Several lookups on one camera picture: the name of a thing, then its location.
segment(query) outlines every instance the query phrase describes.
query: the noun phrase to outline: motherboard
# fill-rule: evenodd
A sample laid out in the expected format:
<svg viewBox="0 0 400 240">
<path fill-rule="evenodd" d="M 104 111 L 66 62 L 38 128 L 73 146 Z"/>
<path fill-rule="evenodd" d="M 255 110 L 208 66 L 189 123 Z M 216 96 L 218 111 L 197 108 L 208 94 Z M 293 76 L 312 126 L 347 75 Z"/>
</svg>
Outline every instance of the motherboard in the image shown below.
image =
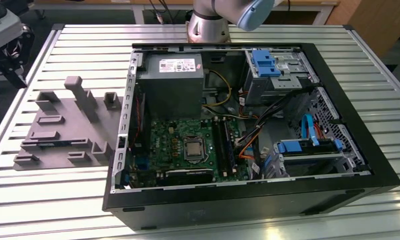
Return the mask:
<svg viewBox="0 0 400 240">
<path fill-rule="evenodd" d="M 137 182 L 156 187 L 248 180 L 245 160 L 234 158 L 238 137 L 233 118 L 153 121 L 149 154 L 134 158 Z"/>
</svg>

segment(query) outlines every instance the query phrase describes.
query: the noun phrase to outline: sticker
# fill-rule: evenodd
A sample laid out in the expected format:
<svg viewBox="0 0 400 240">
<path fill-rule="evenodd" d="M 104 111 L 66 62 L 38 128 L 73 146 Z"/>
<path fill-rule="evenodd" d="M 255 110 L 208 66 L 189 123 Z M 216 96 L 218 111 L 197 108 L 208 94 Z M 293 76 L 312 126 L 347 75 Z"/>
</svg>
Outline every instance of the sticker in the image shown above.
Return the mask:
<svg viewBox="0 0 400 240">
<path fill-rule="evenodd" d="M 285 63 L 279 63 L 277 64 L 279 69 L 289 69 L 288 65 Z"/>
<path fill-rule="evenodd" d="M 244 106 L 245 105 L 245 98 L 244 97 L 238 97 L 238 102 L 240 102 L 240 105 Z"/>
<path fill-rule="evenodd" d="M 196 62 L 193 58 L 186 59 L 161 59 L 158 72 L 176 73 L 176 72 L 194 72 Z"/>
<path fill-rule="evenodd" d="M 252 163 L 252 169 L 257 174 L 260 174 L 260 167 L 256 165 L 255 162 Z"/>
</svg>

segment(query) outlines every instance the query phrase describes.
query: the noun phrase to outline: yellow wire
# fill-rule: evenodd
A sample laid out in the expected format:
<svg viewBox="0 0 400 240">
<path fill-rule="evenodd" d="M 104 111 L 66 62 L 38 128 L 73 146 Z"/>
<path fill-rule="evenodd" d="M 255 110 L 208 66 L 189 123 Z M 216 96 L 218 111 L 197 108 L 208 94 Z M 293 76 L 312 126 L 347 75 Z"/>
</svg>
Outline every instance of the yellow wire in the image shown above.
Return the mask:
<svg viewBox="0 0 400 240">
<path fill-rule="evenodd" d="M 202 106 L 206 106 L 206 107 L 214 107 L 214 106 L 218 106 L 218 105 L 221 105 L 221 104 L 224 104 L 224 103 L 228 102 L 228 100 L 229 100 L 229 98 L 232 96 L 232 87 L 229 86 L 229 83 L 228 83 L 226 79 L 222 77 L 222 75 L 220 75 L 220 73 L 217 71 L 209 70 L 209 72 L 214 73 L 220 77 L 220 79 L 224 81 L 224 83 L 226 84 L 226 87 L 228 87 L 228 96 L 226 96 L 226 98 L 225 98 L 224 101 L 202 105 Z"/>
</svg>

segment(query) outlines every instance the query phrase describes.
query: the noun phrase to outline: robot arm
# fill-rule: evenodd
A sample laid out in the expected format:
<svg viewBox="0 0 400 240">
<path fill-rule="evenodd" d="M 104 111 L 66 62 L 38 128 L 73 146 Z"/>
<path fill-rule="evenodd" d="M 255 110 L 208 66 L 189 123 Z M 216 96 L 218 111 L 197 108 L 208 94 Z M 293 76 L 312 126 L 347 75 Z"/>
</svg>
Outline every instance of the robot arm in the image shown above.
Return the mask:
<svg viewBox="0 0 400 240">
<path fill-rule="evenodd" d="M 194 0 L 188 25 L 193 43 L 221 43 L 229 38 L 228 21 L 245 31 L 255 30 L 272 8 L 284 0 Z"/>
<path fill-rule="evenodd" d="M 34 34 L 18 16 L 28 12 L 26 0 L 0 1 L 0 80 L 25 88 L 24 65 L 28 62 Z"/>
</svg>

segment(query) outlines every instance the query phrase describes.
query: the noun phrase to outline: ram slot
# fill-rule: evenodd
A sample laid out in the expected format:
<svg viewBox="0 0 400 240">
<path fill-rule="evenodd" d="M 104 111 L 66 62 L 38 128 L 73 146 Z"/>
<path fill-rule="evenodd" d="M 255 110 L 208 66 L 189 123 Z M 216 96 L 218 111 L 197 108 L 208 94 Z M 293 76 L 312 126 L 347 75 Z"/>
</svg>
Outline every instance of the ram slot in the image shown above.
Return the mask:
<svg viewBox="0 0 400 240">
<path fill-rule="evenodd" d="M 229 174 L 234 174 L 236 173 L 236 160 L 234 160 L 234 154 L 233 154 L 233 145 L 232 145 L 232 139 L 230 139 L 230 135 L 229 135 L 229 128 L 228 128 L 228 124 L 224 120 L 222 122 L 222 126 L 224 126 L 224 148 L 225 148 L 225 154 L 226 154 L 226 162 L 228 162 L 228 167 L 229 167 Z"/>
<path fill-rule="evenodd" d="M 212 120 L 212 135 L 213 135 L 213 143 L 214 143 L 214 153 L 216 153 L 216 166 L 218 175 L 222 177 L 228 176 L 228 164 L 226 164 L 226 153 L 225 153 L 225 145 L 222 142 L 224 139 L 224 129 L 221 125 L 221 121 L 214 118 Z"/>
</svg>

